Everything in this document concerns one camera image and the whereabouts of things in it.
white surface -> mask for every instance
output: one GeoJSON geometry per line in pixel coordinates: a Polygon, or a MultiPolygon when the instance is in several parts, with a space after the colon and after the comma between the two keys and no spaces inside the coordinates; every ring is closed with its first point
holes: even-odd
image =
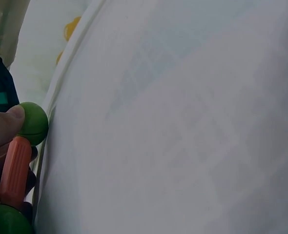
{"type": "Polygon", "coordinates": [[[38,233],[288,233],[288,0],[106,1],[62,66],[38,233]]]}
{"type": "Polygon", "coordinates": [[[86,10],[90,0],[31,0],[11,66],[20,101],[42,104],[67,41],[66,24],[86,10]]]}

